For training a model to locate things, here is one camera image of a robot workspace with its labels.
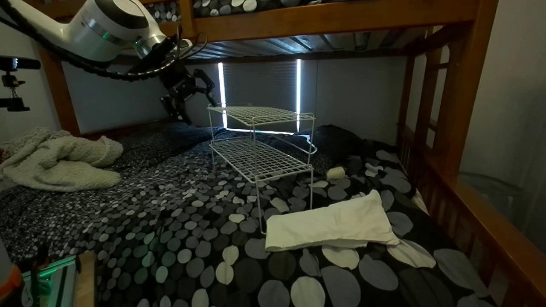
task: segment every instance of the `wire rack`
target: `wire rack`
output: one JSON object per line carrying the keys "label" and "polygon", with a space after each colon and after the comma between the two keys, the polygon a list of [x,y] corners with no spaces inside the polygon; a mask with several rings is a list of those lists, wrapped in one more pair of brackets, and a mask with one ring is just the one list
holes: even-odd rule
{"label": "wire rack", "polygon": [[278,108],[256,106],[232,106],[232,108],[208,108],[210,111],[227,114],[246,126],[266,126],[278,123],[314,121],[311,113],[294,113]]}
{"label": "wire rack", "polygon": [[312,171],[311,164],[254,140],[212,142],[210,147],[249,183],[275,181]]}

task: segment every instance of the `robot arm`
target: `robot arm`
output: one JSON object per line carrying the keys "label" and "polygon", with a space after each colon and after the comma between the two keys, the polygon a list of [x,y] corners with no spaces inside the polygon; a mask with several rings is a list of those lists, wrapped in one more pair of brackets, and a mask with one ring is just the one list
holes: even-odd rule
{"label": "robot arm", "polygon": [[108,75],[116,79],[157,75],[191,48],[188,39],[169,39],[138,0],[87,0],[68,24],[50,19],[24,0],[0,0],[0,16],[2,10],[16,29],[99,75],[108,75],[104,68],[132,46],[140,63],[125,77]]}

